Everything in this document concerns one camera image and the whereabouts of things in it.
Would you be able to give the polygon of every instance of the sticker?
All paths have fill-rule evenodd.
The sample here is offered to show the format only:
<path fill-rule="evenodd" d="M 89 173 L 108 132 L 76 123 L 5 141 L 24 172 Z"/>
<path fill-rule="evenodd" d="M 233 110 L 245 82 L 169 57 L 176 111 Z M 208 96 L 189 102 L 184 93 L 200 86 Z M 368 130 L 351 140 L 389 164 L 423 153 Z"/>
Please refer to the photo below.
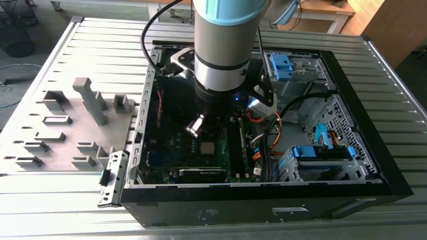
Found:
<path fill-rule="evenodd" d="M 260 176 L 260 175 L 261 175 L 261 169 L 257 168 L 257 167 L 255 167 L 255 168 L 253 168 L 253 174 L 257 175 L 257 176 Z"/>

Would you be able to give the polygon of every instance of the black computer chassis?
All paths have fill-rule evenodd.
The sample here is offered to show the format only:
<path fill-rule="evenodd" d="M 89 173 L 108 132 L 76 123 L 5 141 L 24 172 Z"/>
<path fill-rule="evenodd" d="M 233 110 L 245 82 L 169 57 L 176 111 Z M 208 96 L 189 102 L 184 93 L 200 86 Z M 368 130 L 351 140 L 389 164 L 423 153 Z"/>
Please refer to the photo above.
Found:
<path fill-rule="evenodd" d="M 291 48 L 267 50 L 311 53 L 321 57 L 383 183 L 122 188 L 120 204 L 142 226 L 201 226 L 340 219 L 371 206 L 395 202 L 412 195 L 333 53 Z"/>

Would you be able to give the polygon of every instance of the slatted metal surface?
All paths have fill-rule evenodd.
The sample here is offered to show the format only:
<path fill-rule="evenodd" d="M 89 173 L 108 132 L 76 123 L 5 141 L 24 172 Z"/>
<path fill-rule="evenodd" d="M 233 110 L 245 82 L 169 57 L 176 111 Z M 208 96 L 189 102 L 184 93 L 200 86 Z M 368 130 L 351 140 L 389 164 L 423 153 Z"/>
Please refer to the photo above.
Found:
<path fill-rule="evenodd" d="M 89 77 L 92 89 L 102 95 L 122 93 L 138 101 L 146 70 L 138 43 L 144 26 L 138 21 L 98 18 L 85 18 L 81 23 L 68 26 L 0 135 L 0 151 L 8 135 L 20 127 L 20 118 L 29 111 L 25 104 L 30 103 L 44 86 L 61 89 L 74 77 Z M 371 238 L 371 233 L 381 232 L 380 239 L 393 239 L 408 235 L 415 237 L 425 231 L 425 114 L 420 112 L 417 103 L 411 101 L 403 84 L 372 51 L 372 46 L 359 37 L 347 35 L 265 30 L 261 36 L 265 46 L 333 51 L 413 196 L 333 221 L 144 229 L 122 208 L 96 208 L 96 172 L 21 172 L 0 177 L 0 193 L 4 193 L 0 194 L 0 237 L 46 239 L 57 238 L 57 235 L 94 235 L 102 239 L 104 236 L 140 239 L 140 235 L 145 235 L 144 239 L 267 239 L 284 236 L 287 239 L 309 236 L 316 239 L 357 239 Z M 154 24 L 146 33 L 148 49 L 152 40 L 192 41 L 193 28 L 173 23 Z M 333 233 L 319 228 L 333 228 Z"/>

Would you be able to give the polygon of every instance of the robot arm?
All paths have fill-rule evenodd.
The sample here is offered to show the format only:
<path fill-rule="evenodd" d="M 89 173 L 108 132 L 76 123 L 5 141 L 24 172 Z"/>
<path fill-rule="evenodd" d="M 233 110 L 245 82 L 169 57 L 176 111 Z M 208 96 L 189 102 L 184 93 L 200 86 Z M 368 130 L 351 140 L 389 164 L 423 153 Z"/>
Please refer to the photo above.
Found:
<path fill-rule="evenodd" d="M 204 124 L 205 121 L 232 113 L 241 93 L 249 96 L 247 107 L 255 113 L 268 117 L 277 111 L 276 96 L 267 76 L 256 85 L 248 84 L 247 71 L 264 14 L 268 12 L 267 18 L 272 23 L 285 24 L 299 3 L 300 0 L 193 1 L 193 49 L 177 54 L 193 53 L 192 74 L 201 104 L 198 117 L 186 130 L 194 137 L 202 132 L 202 125 L 212 125 L 212 121 Z"/>

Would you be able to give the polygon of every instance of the open computer tower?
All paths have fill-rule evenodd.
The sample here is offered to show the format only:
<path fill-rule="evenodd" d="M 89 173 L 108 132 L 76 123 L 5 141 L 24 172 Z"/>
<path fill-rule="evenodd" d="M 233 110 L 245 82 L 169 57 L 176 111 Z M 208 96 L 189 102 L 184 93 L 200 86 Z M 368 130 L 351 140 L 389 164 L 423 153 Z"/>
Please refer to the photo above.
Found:
<path fill-rule="evenodd" d="M 189 45 L 153 44 L 161 65 Z M 252 160 L 263 126 L 241 114 L 214 138 L 193 139 L 193 80 L 148 68 L 132 148 L 109 160 L 117 178 L 101 190 L 101 207 L 124 206 L 142 226 L 280 223 L 339 219 L 412 194 L 333 53 L 267 48 L 264 56 L 263 64 L 253 50 L 247 78 L 267 67 L 279 108 L 303 94 L 333 92 L 284 116 L 273 181 L 259 182 Z M 340 153 L 321 155 L 328 148 Z"/>

